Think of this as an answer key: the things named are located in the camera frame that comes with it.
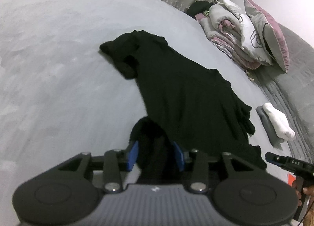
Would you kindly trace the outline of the person right hand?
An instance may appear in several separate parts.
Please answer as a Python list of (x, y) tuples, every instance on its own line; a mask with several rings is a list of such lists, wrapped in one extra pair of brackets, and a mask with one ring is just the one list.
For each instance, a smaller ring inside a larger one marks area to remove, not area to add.
[(292, 187), (293, 187), (294, 189), (296, 189), (296, 194), (297, 194), (298, 199), (299, 199), (299, 201), (298, 201), (298, 206), (301, 206), (301, 205), (302, 205), (302, 201), (301, 201), (301, 196), (302, 196), (302, 194), (310, 195), (311, 198), (310, 198), (310, 204), (309, 204), (309, 205), (311, 205), (311, 204), (313, 203), (313, 191), (314, 191), (313, 186), (304, 187), (303, 190), (302, 190), (302, 192), (298, 191), (298, 186), (299, 186), (298, 181), (297, 181), (297, 179), (295, 179), (295, 180), (293, 181), (293, 183), (292, 183)]

